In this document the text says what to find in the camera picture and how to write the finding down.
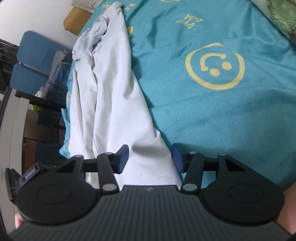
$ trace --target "white wall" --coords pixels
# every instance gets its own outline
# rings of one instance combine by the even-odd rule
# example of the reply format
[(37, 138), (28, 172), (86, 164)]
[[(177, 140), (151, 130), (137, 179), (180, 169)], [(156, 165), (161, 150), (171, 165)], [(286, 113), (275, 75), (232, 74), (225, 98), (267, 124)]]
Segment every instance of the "white wall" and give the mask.
[(33, 30), (72, 49), (77, 36), (63, 26), (71, 3), (72, 0), (0, 1), (0, 39), (19, 45), (24, 32)]

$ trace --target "yellow plush toy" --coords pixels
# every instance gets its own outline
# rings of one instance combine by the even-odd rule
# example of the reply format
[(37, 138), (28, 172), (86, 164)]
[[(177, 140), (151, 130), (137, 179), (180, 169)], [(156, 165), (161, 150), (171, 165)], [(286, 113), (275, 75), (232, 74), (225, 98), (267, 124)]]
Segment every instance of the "yellow plush toy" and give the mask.
[[(35, 96), (42, 98), (43, 96), (43, 87), (35, 94)], [(41, 107), (37, 105), (32, 105), (32, 110), (38, 113), (41, 110)]]

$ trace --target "chair backrest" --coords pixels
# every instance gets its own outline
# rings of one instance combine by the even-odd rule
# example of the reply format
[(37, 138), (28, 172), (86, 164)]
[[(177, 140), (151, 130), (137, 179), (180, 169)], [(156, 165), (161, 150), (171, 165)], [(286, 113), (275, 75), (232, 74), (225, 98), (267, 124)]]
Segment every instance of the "chair backrest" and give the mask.
[(38, 33), (25, 32), (17, 52), (17, 60), (20, 64), (15, 64), (12, 70), (10, 86), (35, 95), (40, 87), (45, 85), (54, 55), (58, 50), (71, 52)]

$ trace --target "circular pad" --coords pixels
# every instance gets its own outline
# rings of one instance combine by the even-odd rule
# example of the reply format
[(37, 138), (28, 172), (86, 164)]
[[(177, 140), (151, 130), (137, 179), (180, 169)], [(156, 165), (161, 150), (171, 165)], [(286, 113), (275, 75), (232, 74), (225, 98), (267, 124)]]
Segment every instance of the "circular pad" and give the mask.
[(280, 188), (258, 173), (229, 172), (204, 189), (206, 207), (235, 224), (275, 220), (284, 205)]
[(25, 221), (57, 225), (83, 217), (96, 200), (95, 189), (72, 173), (48, 172), (19, 190), (16, 205)]

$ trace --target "green blanket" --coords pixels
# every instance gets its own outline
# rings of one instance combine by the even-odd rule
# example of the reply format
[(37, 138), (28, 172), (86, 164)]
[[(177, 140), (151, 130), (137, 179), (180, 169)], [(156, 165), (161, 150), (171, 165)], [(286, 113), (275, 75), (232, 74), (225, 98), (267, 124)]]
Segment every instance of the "green blanket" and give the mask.
[(251, 0), (269, 19), (296, 43), (296, 0)]

